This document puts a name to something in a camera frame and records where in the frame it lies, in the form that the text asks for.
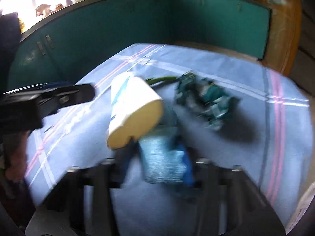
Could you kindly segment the left hand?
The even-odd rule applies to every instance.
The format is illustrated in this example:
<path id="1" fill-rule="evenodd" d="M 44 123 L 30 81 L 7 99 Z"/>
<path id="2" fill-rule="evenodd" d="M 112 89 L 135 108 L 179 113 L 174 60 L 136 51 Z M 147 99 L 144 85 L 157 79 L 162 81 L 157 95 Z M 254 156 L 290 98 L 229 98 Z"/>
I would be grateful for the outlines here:
<path id="1" fill-rule="evenodd" d="M 1 184 L 5 181 L 18 183 L 27 171 L 27 139 L 29 131 L 3 136 L 4 168 L 1 168 Z"/>

